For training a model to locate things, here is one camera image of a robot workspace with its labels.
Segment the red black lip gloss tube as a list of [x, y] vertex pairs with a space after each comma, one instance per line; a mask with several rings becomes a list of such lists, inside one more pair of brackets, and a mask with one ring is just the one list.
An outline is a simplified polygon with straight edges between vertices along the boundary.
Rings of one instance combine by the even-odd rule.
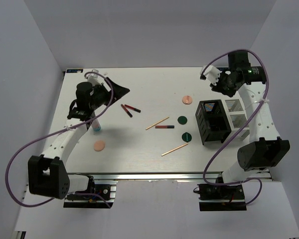
[[135, 108], [135, 107], [132, 107], [132, 106], [129, 106], [129, 105], [126, 105], [126, 104], [124, 104], [124, 106], [125, 106], [126, 108], [128, 108], [128, 109], [134, 111], [134, 112], [141, 113], [141, 110], [140, 110], [140, 109], [137, 109], [137, 108]]

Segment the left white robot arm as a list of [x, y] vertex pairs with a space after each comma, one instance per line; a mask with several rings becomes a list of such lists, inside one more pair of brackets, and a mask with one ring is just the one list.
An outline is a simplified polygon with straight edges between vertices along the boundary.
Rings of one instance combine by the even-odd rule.
[[68, 174], [65, 163], [79, 139], [96, 120], [95, 110], [101, 106], [108, 108], [130, 91], [108, 77], [104, 80], [110, 90], [98, 83], [95, 77], [76, 86], [76, 98], [71, 103], [65, 131], [58, 133], [53, 143], [39, 156], [32, 156], [28, 161], [30, 193], [55, 199], [64, 199], [76, 192], [85, 199], [94, 196], [92, 177]]

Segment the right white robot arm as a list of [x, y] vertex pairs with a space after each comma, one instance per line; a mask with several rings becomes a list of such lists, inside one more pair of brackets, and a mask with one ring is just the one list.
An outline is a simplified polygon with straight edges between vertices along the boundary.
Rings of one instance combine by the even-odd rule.
[[211, 63], [201, 72], [211, 82], [213, 91], [229, 97], [238, 93], [243, 101], [247, 120], [230, 139], [246, 126], [250, 131], [249, 143], [238, 149], [237, 161], [222, 172], [222, 182], [215, 186], [216, 195], [222, 199], [233, 193], [232, 185], [246, 181], [254, 170], [277, 166], [290, 149], [290, 142], [281, 138], [272, 119], [267, 70], [263, 64], [251, 66], [249, 54], [247, 49], [226, 53], [229, 74], [218, 71]]

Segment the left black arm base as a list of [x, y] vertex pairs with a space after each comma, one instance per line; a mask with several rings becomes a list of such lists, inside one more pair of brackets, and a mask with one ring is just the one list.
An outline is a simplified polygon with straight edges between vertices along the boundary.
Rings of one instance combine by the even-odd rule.
[[117, 183], [88, 175], [86, 189], [72, 189], [64, 198], [63, 208], [110, 209], [116, 196]]

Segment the red lip gloss blue cap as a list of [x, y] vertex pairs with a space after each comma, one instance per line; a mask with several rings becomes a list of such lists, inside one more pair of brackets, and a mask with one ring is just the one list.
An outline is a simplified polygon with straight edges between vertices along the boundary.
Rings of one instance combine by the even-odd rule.
[[155, 129], [174, 129], [174, 125], [156, 125]]

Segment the wooden stick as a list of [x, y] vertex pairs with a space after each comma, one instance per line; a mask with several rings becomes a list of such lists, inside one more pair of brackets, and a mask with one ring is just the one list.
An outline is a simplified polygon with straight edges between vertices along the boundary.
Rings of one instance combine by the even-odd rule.
[[169, 119], [169, 117], [165, 117], [165, 118], [163, 118], [163, 119], [161, 119], [161, 120], [155, 122], [154, 124], [152, 124], [152, 125], [148, 126], [147, 128], [145, 128], [145, 130], [150, 129], [150, 128], [152, 128], [152, 127], [158, 125], [159, 123], [161, 123], [161, 122], [163, 122], [163, 121], [165, 121], [165, 120], [167, 120], [167, 119]]
[[163, 157], [163, 156], [165, 156], [165, 155], [168, 155], [168, 154], [170, 154], [170, 153], [172, 153], [172, 152], [174, 152], [174, 151], [176, 151], [176, 150], [179, 150], [179, 149], [181, 149], [181, 148], [183, 148], [183, 147], [185, 147], [185, 146], [187, 146], [187, 145], [188, 145], [188, 142], [185, 143], [185, 144], [183, 144], [183, 145], [180, 145], [180, 146], [178, 146], [178, 147], [176, 147], [176, 148], [174, 148], [174, 149], [171, 149], [171, 150], [169, 150], [169, 151], [167, 151], [167, 152], [165, 152], [165, 153], [163, 153], [161, 156]]

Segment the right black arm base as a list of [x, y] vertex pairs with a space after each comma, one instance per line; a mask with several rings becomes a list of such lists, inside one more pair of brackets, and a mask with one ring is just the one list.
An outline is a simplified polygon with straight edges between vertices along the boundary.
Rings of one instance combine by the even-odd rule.
[[199, 197], [201, 212], [246, 211], [245, 195], [241, 184], [213, 186], [198, 184], [193, 193]]

